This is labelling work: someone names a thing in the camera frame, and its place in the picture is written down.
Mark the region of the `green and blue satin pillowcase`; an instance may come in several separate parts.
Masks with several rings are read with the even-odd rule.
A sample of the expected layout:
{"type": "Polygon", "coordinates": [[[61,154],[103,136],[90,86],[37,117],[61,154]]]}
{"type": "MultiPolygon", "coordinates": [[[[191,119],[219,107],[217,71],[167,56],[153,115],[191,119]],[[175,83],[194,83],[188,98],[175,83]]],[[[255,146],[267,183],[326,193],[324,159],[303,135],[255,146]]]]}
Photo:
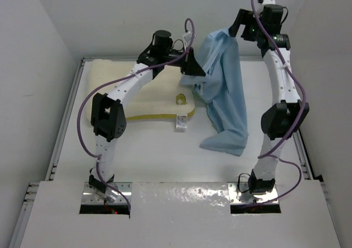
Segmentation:
{"type": "Polygon", "coordinates": [[[205,76],[183,75],[180,84],[192,86],[206,104],[216,135],[204,139],[200,148],[241,156],[248,141],[239,47],[227,28],[208,34],[195,54],[205,76]]]}

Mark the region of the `cream pillow with yellow edge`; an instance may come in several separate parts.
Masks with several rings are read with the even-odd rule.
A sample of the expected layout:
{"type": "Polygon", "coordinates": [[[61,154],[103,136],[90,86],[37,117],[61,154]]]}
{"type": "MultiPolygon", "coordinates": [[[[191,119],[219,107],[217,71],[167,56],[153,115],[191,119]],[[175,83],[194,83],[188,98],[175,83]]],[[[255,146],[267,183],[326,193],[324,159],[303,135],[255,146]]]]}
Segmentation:
{"type": "MultiPolygon", "coordinates": [[[[127,76],[135,62],[94,59],[86,63],[88,71],[86,93],[98,86],[127,76]]],[[[193,92],[180,84],[180,69],[165,67],[124,106],[127,120],[174,119],[177,115],[191,117],[195,113],[193,92]]]]}

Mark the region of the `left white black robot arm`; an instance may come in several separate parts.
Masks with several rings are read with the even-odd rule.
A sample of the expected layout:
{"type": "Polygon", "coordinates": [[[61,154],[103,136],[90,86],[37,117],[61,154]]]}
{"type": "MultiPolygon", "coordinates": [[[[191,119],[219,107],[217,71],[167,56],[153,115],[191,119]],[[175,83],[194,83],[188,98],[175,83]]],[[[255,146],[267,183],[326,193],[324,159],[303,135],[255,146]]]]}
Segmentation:
{"type": "Polygon", "coordinates": [[[126,129],[124,109],[130,100],[167,65],[178,67],[184,75],[201,77],[206,75],[195,59],[191,46],[194,38],[194,31],[186,31],[183,35],[184,50],[177,51],[173,49],[169,31],[156,31],[151,43],[138,56],[125,79],[120,80],[109,93],[94,95],[91,125],[96,138],[98,158],[90,172],[89,185],[97,191],[106,193],[113,182],[112,163],[115,147],[126,129]]]}

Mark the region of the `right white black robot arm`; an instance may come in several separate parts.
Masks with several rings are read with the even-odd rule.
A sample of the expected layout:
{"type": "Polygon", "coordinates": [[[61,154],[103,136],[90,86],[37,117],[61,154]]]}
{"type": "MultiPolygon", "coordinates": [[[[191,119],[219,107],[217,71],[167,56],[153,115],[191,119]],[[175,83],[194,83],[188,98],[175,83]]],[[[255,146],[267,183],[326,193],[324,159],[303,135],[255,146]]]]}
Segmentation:
{"type": "Polygon", "coordinates": [[[272,105],[261,117],[262,149],[248,179],[247,192],[254,195],[274,189],[276,167],[284,144],[299,129],[309,112],[306,96],[296,90],[301,85],[293,78],[290,67],[289,36],[281,33],[283,13],[284,7],[277,4],[264,5],[259,14],[240,9],[229,28],[230,36],[235,37],[243,25],[241,38],[256,42],[272,88],[272,105]]]}

